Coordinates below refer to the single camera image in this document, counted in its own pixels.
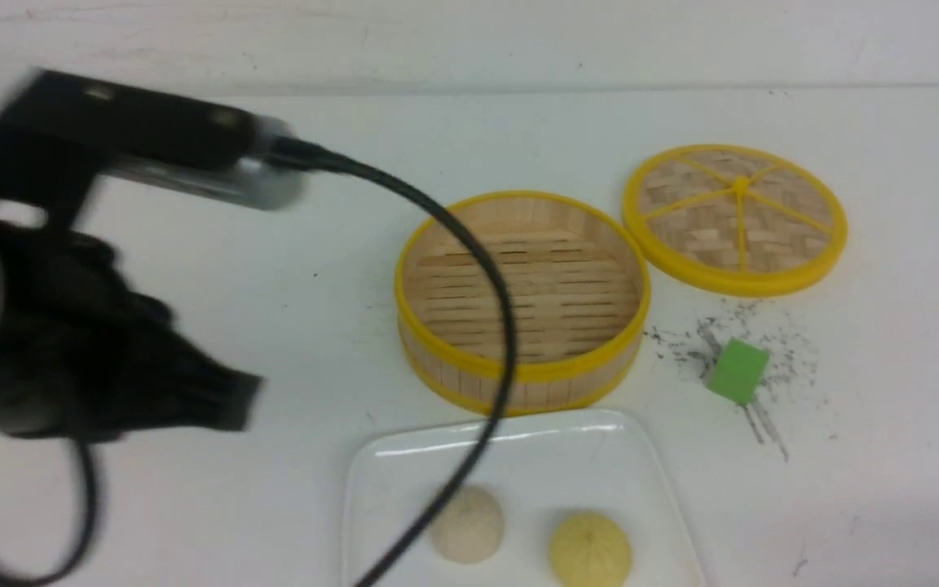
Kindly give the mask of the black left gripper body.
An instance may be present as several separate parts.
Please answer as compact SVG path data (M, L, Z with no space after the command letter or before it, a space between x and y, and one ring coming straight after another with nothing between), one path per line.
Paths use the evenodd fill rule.
M0 222L0 432L94 441L126 432L240 431L262 379L180 335L159 298L130 288L108 242Z

